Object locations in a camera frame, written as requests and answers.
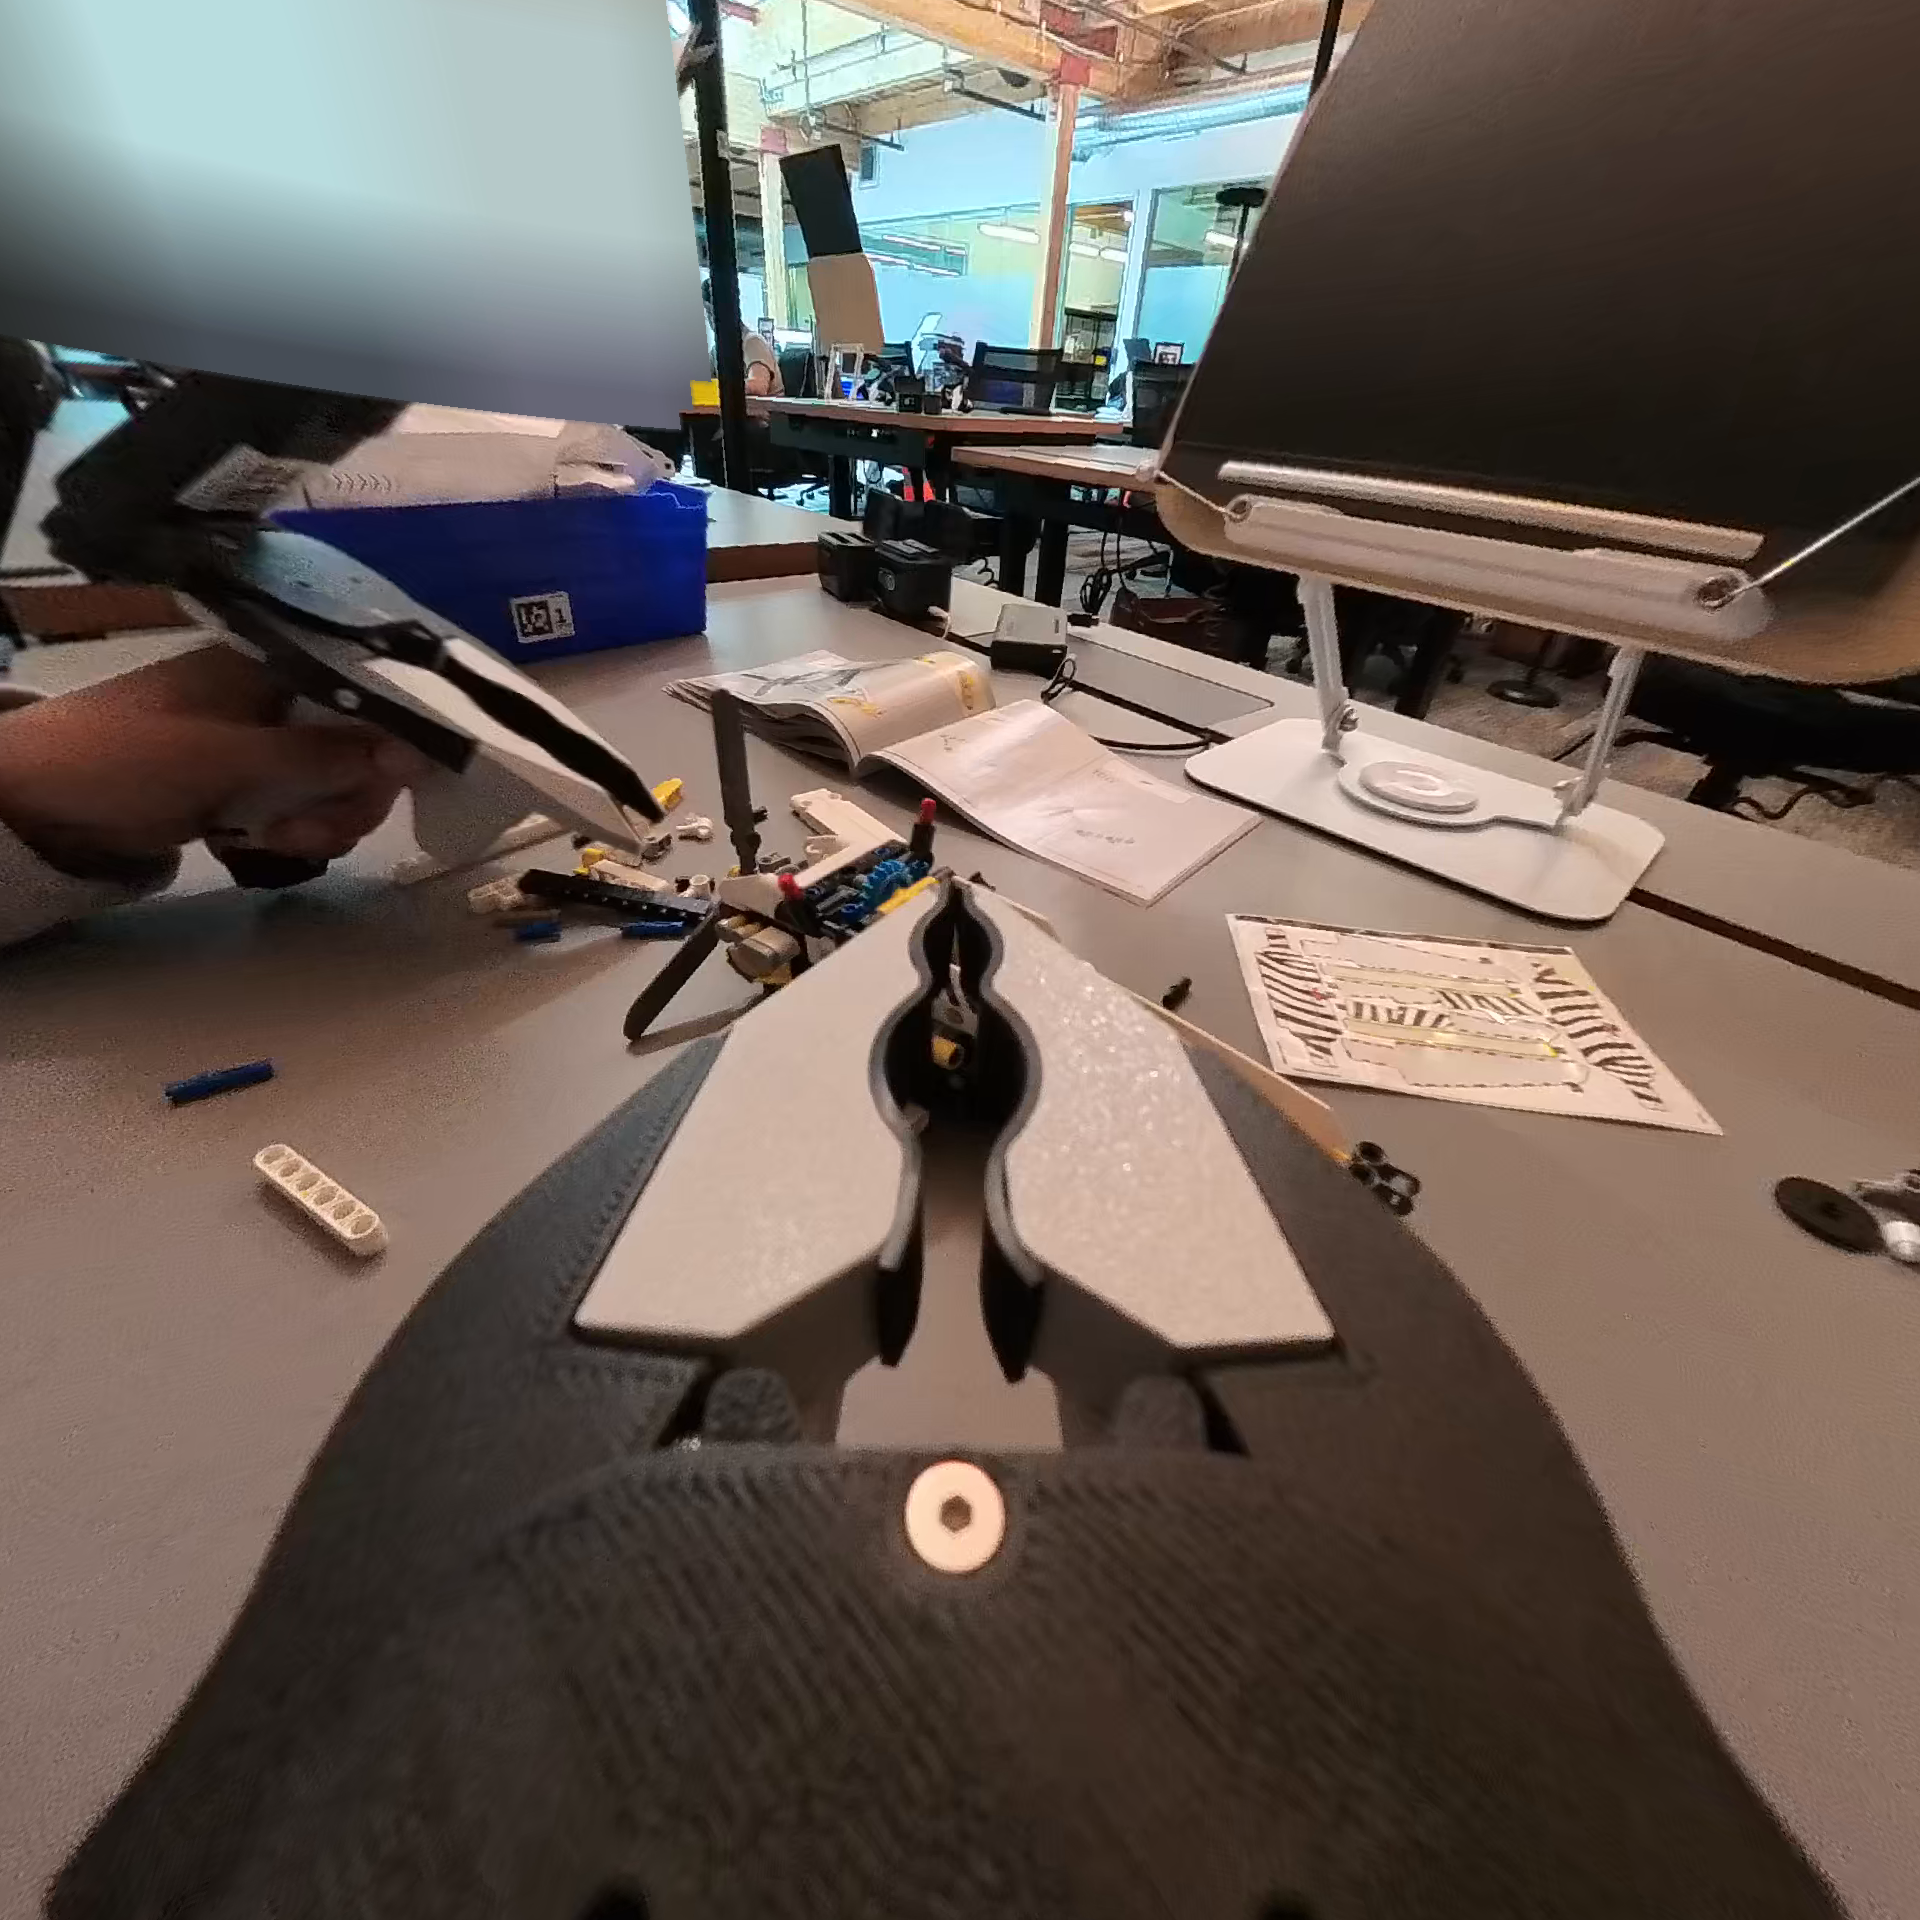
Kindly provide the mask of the wooden column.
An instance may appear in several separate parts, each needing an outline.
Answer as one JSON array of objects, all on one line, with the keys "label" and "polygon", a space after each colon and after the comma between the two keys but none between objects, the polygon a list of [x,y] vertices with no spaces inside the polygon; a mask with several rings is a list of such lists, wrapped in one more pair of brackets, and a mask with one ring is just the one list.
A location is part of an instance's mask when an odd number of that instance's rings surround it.
[{"label": "wooden column", "polygon": [[1049,91],[1049,170],[1044,170],[1044,205],[1037,205],[1037,269],[1032,269],[1032,307],[1027,307],[1027,344],[1037,344],[1037,352],[1049,352],[1057,342],[1076,109],[1082,109],[1082,86],[1057,79]]}]

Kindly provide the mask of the pile of lego pieces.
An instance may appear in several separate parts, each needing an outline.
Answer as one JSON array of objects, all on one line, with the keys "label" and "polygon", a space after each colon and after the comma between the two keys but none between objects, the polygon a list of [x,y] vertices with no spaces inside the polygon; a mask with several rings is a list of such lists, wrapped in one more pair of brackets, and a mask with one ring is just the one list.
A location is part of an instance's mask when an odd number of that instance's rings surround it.
[{"label": "pile of lego pieces", "polygon": [[664,821],[637,821],[637,843],[613,843],[538,806],[523,806],[480,854],[493,877],[466,886],[466,910],[496,924],[593,915],[643,928],[643,939],[690,934],[714,905],[709,884],[667,884],[652,864],[678,847],[682,823],[698,823],[698,839],[708,839],[709,821],[682,821],[678,777],[658,783],[652,803],[664,803]]}]

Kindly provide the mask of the wooden office desk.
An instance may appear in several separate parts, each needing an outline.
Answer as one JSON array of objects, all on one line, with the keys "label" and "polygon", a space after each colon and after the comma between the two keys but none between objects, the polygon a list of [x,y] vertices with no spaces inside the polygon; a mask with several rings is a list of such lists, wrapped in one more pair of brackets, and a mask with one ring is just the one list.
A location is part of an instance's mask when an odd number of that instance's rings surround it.
[{"label": "wooden office desk", "polygon": [[958,450],[987,448],[1120,448],[1120,417],[1009,417],[1009,414],[902,414],[854,399],[742,399],[749,420],[769,427],[769,448],[799,456],[823,472],[829,516],[854,516],[859,471],[903,471],[950,489]]},{"label": "wooden office desk", "polygon": [[964,502],[983,496],[983,512],[998,521],[998,595],[1044,606],[1060,606],[1070,531],[1164,547],[1150,448],[964,448],[950,478]]}]

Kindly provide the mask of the silver book stand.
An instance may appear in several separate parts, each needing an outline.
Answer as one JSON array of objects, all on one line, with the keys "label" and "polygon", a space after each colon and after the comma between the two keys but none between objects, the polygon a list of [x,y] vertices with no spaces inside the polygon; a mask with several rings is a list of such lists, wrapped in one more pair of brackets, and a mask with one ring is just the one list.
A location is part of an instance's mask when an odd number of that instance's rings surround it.
[{"label": "silver book stand", "polygon": [[[1611,919],[1664,847],[1598,803],[1651,655],[1783,683],[1915,669],[1911,472],[1811,526],[1757,531],[1580,502],[1542,478],[1490,489],[1164,448],[1155,508],[1198,553],[1292,572],[1312,662],[1312,717],[1204,747],[1188,777],[1555,924]],[[1611,644],[1580,775],[1509,777],[1380,737],[1344,686],[1336,586]]]}]

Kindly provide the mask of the person's left hand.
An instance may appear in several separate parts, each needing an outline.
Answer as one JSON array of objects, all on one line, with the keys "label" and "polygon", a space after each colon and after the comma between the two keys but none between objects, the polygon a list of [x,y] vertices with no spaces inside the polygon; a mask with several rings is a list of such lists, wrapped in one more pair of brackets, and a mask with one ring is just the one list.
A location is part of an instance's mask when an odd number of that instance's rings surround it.
[{"label": "person's left hand", "polygon": [[0,817],[48,864],[132,864],[198,839],[340,859],[424,758],[362,719],[296,719],[244,655],[180,660],[6,710]]}]

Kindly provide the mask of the black lego wheel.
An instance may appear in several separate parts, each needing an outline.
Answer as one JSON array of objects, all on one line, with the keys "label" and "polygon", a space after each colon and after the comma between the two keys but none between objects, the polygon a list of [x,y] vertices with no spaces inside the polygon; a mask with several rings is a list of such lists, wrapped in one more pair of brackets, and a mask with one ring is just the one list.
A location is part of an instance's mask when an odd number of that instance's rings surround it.
[{"label": "black lego wheel", "polygon": [[1883,1217],[1854,1192],[1836,1192],[1811,1176],[1783,1176],[1774,1184],[1774,1203],[1786,1225],[1825,1249],[1838,1249],[1848,1256],[1888,1254]]}]

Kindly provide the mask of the black pole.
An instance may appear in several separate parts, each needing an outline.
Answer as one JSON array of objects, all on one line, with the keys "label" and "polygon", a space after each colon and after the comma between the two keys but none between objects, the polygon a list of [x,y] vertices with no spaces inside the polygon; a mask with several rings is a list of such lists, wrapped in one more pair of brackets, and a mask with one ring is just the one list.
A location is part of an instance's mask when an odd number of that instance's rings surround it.
[{"label": "black pole", "polygon": [[742,372],[742,329],[741,329],[741,289],[735,289],[735,189],[728,189],[728,102],[727,102],[727,53],[720,53],[720,3],[685,0],[682,11],[685,11],[685,38],[682,38],[682,55],[678,55],[678,86],[690,91],[690,120],[698,120],[708,285],[709,285],[709,330],[714,330],[720,472],[727,472],[728,493],[754,493],[749,372]]}]

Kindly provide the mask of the white lego beam with holes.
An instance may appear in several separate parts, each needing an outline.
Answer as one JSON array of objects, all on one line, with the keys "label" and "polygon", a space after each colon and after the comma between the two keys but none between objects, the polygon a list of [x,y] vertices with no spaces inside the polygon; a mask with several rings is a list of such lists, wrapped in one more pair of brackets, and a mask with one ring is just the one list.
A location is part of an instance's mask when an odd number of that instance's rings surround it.
[{"label": "white lego beam with holes", "polygon": [[288,1143],[253,1159],[254,1181],[357,1262],[389,1254],[385,1217]]}]

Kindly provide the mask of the brown bag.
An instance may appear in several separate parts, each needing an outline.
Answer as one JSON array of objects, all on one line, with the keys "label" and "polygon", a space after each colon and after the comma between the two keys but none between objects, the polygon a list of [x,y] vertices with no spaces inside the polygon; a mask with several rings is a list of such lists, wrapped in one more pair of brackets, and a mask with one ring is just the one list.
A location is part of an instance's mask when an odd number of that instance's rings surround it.
[{"label": "brown bag", "polygon": [[1288,572],[1235,572],[1204,595],[1114,586],[1111,625],[1265,669],[1277,638],[1305,638],[1305,606]]}]

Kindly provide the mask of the black office chair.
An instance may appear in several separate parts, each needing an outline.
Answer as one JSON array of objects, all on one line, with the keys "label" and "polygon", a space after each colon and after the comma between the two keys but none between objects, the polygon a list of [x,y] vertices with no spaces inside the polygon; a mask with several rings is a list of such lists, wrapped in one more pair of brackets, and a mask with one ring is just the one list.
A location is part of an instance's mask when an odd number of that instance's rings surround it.
[{"label": "black office chair", "polygon": [[1057,344],[971,344],[964,399],[971,414],[1049,417],[1060,378]]}]

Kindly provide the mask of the partly built lego model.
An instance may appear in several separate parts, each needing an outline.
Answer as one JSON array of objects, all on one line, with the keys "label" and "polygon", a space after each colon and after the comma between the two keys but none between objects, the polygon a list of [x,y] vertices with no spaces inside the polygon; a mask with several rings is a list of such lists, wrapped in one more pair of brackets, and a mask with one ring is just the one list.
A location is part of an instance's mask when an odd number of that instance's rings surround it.
[{"label": "partly built lego model", "polygon": [[708,910],[678,951],[632,1002],[619,1024],[632,1046],[652,1035],[709,951],[727,951],[735,976],[771,998],[950,877],[940,864],[940,797],[919,797],[914,823],[893,832],[835,788],[793,803],[806,823],[799,864],[769,864],[749,788],[749,708],[720,686],[708,710],[735,871],[709,884]]}]

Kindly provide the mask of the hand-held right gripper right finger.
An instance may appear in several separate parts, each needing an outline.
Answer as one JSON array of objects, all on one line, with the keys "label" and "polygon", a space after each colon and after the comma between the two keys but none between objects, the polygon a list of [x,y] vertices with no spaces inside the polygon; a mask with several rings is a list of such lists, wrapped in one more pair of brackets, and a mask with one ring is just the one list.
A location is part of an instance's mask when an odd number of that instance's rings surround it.
[{"label": "hand-held right gripper right finger", "polygon": [[1332,1350],[1178,1035],[1014,899],[958,884],[987,1159],[983,1315],[1005,1380],[1134,1380]]}]

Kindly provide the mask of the instruction sheet near model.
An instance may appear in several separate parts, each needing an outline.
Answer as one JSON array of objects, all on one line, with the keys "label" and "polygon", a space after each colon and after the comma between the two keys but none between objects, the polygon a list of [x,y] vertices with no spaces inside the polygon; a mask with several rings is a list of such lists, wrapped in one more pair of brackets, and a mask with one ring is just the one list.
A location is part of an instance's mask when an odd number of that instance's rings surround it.
[{"label": "instruction sheet near model", "polygon": [[1288,1083],[1720,1136],[1575,948],[1228,915]]}]

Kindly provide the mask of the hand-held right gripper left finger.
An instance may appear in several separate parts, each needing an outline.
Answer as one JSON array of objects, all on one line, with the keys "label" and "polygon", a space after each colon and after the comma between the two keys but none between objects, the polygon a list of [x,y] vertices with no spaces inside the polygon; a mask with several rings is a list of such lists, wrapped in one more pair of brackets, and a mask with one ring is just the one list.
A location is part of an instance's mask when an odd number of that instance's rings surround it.
[{"label": "hand-held right gripper left finger", "polygon": [[573,1334],[720,1366],[895,1366],[919,1320],[922,1133],[953,1097],[953,877],[749,1011],[714,1046]]}]

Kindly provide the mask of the clear plastic bags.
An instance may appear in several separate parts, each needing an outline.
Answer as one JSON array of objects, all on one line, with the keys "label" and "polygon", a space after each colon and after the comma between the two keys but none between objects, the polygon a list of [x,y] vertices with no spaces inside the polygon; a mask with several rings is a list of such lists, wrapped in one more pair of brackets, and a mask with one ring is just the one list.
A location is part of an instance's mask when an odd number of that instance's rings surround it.
[{"label": "clear plastic bags", "polygon": [[285,502],[306,512],[493,508],[647,493],[667,472],[671,465],[627,427],[413,406],[392,433],[306,472]]}]

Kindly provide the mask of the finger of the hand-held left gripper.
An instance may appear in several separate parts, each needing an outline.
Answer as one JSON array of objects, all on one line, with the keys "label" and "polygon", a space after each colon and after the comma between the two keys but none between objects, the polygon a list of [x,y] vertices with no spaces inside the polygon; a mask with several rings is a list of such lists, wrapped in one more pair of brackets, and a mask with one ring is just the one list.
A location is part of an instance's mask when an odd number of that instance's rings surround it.
[{"label": "finger of the hand-held left gripper", "polygon": [[[484,669],[493,669],[493,675],[505,669],[511,680],[526,680],[493,648],[484,648],[484,644],[475,644],[475,648],[480,648]],[[598,839],[613,839],[613,843],[641,839],[637,833],[641,817],[615,806],[602,788],[557,770],[548,755],[511,738],[500,725],[493,725],[466,693],[454,693],[436,675],[357,648],[349,683],[365,695],[365,717],[389,725],[392,737],[403,737],[433,763],[433,775],[420,775],[413,783],[413,839],[440,866],[480,864],[480,854],[493,843],[493,833],[500,833],[500,823],[511,817],[523,817],[523,806],[538,806],[538,813],[557,817],[566,823],[593,832]]]},{"label": "finger of the hand-held left gripper", "polygon": [[613,755],[613,743],[602,743],[566,708],[538,701],[535,683],[511,680],[505,669],[496,669],[496,675],[484,669],[475,644],[466,644],[466,638],[454,644],[452,635],[436,635],[420,623],[381,623],[369,630],[369,648],[381,660],[397,660],[420,675],[436,675],[440,683],[466,693],[511,738],[548,755],[573,777],[602,788],[632,817],[664,821],[664,803],[652,797],[652,788],[619,755]]}]

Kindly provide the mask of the black and tan board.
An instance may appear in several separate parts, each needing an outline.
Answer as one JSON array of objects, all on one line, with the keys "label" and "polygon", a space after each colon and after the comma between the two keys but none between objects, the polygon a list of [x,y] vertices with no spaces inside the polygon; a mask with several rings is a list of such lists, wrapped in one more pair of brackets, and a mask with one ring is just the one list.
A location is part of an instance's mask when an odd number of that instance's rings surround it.
[{"label": "black and tan board", "polygon": [[806,289],[818,344],[883,352],[877,273],[864,250],[854,183],[837,147],[782,155],[782,193],[799,224]]}]

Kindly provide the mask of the open instruction booklet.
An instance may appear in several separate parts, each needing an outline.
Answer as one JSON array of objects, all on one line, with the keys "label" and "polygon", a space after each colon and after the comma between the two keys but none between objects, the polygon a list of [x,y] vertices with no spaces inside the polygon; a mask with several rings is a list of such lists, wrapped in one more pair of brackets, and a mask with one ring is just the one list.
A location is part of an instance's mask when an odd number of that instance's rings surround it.
[{"label": "open instruction booklet", "polygon": [[1142,775],[1053,708],[998,701],[987,662],[953,648],[888,662],[816,648],[667,693],[690,708],[728,693],[793,755],[854,777],[893,770],[971,832],[1134,905],[1155,905],[1255,832],[1249,813]]}]

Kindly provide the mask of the blue plastic bin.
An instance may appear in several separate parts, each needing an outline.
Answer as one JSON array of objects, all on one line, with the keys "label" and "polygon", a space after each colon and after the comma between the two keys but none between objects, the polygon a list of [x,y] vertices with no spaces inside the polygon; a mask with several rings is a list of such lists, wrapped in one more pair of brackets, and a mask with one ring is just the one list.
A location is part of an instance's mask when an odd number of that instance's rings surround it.
[{"label": "blue plastic bin", "polygon": [[420,611],[517,662],[708,630],[708,493],[276,508],[276,526],[375,568]]}]

